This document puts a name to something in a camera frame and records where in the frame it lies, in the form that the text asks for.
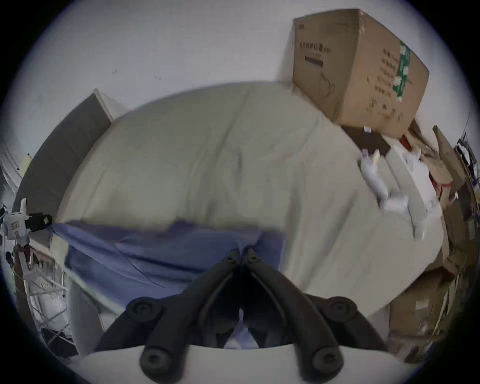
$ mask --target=paper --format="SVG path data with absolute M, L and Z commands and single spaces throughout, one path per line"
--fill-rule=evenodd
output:
M 419 311 L 421 309 L 428 308 L 428 299 L 418 300 L 415 302 L 415 310 Z

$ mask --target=cable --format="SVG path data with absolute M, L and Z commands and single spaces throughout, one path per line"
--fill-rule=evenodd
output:
M 465 128 L 463 129 L 463 132 L 462 132 L 462 135 L 460 136 L 460 140 L 463 140 L 463 135 L 465 134 L 465 132 L 467 131 L 467 126 L 468 126 L 468 121 L 470 120 L 470 115 L 471 115 L 471 112 L 472 112 L 472 104 L 473 104 L 473 100 L 470 99 L 470 108 L 468 110 L 468 117 L 467 117 L 467 122 L 465 123 Z

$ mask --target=beige bedsheet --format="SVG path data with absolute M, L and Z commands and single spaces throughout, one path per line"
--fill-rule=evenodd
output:
M 281 269 L 290 280 L 313 295 L 349 297 L 368 316 L 435 259 L 443 230 L 438 220 L 415 240 L 408 217 L 380 211 L 359 157 L 342 129 L 282 85 L 197 90 L 113 123 L 76 173 L 57 220 L 162 230 L 183 218 L 279 229 L 288 237 Z M 383 159 L 380 173 L 397 189 Z M 61 265 L 66 251 L 54 237 L 50 252 Z

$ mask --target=cardboard box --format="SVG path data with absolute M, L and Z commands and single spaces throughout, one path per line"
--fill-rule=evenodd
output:
M 463 220 L 462 209 L 458 201 L 453 202 L 444 210 L 447 234 L 452 245 L 461 251 L 465 251 L 465 245 L 469 242 L 468 225 Z
M 467 180 L 467 174 L 465 173 L 465 170 L 460 163 L 460 159 L 456 155 L 454 149 L 451 147 L 448 140 L 436 125 L 433 127 L 433 133 L 435 133 L 438 141 L 438 154 L 445 163 L 445 166 L 447 167 L 448 172 L 453 180 L 451 190 L 451 194 L 453 194 L 457 192 L 463 184 L 465 184 L 465 181 Z
M 438 201 L 440 203 L 440 207 L 442 207 L 442 211 L 447 209 L 450 205 L 450 192 L 452 187 L 440 187 L 440 194 L 438 196 Z
M 448 234 L 445 224 L 445 220 L 442 219 L 442 228 L 444 229 L 444 241 L 442 247 L 440 248 L 437 258 L 433 263 L 429 264 L 425 271 L 431 271 L 437 268 L 443 268 L 447 273 L 450 273 L 453 277 L 458 275 L 459 269 L 456 263 L 454 263 L 450 258 L 450 245 L 448 243 Z
M 358 9 L 295 20 L 293 82 L 335 123 L 400 138 L 428 76 L 402 41 Z
M 451 279 L 435 269 L 421 275 L 390 303 L 390 330 L 402 336 L 430 336 L 445 310 Z

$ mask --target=white wall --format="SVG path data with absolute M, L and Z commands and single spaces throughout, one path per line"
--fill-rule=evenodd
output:
M 417 114 L 454 144 L 473 105 L 455 59 L 422 16 L 394 0 L 85 0 L 70 6 L 25 59 L 0 127 L 12 163 L 34 155 L 94 88 L 129 109 L 207 85 L 290 80 L 293 18 L 361 8 L 402 39 L 430 70 Z M 480 158 L 476 109 L 468 122 Z

